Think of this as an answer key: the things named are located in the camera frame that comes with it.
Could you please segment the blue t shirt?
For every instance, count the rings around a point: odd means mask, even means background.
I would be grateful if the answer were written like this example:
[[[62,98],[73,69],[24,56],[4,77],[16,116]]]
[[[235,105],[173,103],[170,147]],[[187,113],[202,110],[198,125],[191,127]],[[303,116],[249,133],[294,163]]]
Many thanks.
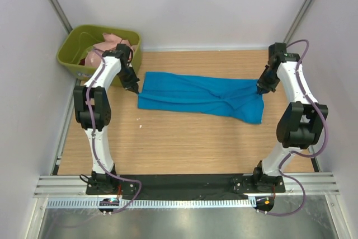
[[[264,101],[254,79],[147,72],[138,108],[203,113],[261,124]]]

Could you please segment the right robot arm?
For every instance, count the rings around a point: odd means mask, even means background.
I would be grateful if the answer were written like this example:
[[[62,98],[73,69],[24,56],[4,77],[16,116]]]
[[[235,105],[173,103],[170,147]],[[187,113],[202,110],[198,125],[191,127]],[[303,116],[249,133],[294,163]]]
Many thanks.
[[[253,171],[252,181],[260,192],[272,191],[283,183],[283,169],[294,156],[315,158],[321,154],[323,148],[313,154],[303,150],[317,144],[322,134],[328,134],[328,107],[311,93],[303,75],[303,57],[288,53],[287,48],[285,43],[269,46],[267,65],[257,81],[260,95],[275,92],[281,83],[288,100],[276,128],[277,144]]]

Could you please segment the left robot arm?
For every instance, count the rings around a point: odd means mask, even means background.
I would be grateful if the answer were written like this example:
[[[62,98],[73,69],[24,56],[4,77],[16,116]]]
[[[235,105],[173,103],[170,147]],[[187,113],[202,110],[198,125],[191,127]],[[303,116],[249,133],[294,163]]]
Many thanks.
[[[120,183],[109,149],[111,108],[107,91],[118,78],[125,90],[138,94],[139,78],[131,65],[133,50],[129,46],[117,44],[111,50],[93,49],[92,52],[100,57],[100,65],[84,85],[75,86],[73,90],[76,122],[88,138],[93,162],[90,177],[81,175],[80,179],[87,184],[89,195],[114,194]]]

